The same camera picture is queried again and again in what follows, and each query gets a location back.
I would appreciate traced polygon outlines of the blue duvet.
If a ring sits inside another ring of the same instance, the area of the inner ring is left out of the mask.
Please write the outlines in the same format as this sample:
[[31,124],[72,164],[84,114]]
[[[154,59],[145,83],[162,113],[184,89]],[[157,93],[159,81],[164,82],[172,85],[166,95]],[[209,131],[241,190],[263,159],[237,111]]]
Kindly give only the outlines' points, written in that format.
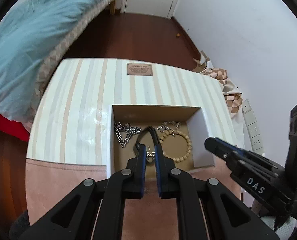
[[0,23],[0,114],[35,116],[52,72],[104,0],[26,0]]

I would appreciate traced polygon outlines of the brown label patch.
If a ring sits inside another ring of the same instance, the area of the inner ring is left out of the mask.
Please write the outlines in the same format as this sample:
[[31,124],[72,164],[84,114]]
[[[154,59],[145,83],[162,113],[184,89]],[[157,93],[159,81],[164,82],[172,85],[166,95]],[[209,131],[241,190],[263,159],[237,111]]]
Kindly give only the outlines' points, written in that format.
[[127,75],[153,76],[152,64],[127,63]]

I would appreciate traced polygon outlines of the white wall socket strip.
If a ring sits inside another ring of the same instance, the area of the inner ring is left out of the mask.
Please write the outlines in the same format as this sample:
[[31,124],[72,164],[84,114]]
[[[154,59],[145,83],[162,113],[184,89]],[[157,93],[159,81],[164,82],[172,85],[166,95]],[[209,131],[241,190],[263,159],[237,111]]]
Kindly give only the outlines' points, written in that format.
[[253,152],[265,156],[265,150],[261,139],[261,132],[257,124],[255,113],[248,99],[242,102],[242,113],[248,134],[249,142]]

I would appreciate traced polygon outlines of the striped pink table mat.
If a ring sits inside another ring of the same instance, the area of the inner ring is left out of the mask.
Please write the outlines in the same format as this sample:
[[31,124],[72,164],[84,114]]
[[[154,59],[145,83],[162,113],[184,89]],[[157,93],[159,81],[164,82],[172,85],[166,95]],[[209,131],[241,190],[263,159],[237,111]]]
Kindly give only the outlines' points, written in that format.
[[207,137],[237,142],[216,79],[176,67],[147,64],[152,75],[128,74],[140,62],[68,59],[61,62],[39,104],[26,157],[30,223],[45,215],[85,178],[103,180],[134,156],[133,142],[117,142],[116,122],[158,126],[179,121],[193,149],[178,167],[217,178],[239,196],[225,163],[204,149]]

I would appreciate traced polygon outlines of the checkered beige blanket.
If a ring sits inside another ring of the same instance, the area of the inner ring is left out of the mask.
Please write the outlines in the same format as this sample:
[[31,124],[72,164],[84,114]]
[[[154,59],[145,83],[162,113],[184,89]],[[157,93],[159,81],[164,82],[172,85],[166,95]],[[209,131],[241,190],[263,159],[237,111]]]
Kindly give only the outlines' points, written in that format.
[[231,118],[237,115],[242,106],[242,93],[222,68],[206,68],[201,74],[216,79],[222,89]]

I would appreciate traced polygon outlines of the red sheet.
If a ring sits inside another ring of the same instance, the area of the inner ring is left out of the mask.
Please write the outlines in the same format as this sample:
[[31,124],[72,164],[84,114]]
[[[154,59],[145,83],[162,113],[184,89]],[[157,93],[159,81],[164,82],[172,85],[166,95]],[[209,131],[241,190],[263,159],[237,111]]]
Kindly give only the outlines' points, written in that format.
[[14,136],[21,141],[28,142],[30,133],[24,128],[22,123],[10,121],[0,114],[0,131]]

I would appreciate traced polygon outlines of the bed with patterned mattress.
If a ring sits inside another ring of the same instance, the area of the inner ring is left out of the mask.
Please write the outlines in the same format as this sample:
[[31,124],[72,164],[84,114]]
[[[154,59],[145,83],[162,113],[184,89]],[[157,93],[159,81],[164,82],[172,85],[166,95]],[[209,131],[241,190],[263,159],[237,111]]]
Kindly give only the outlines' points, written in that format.
[[58,64],[114,1],[0,0],[0,131],[28,141]]

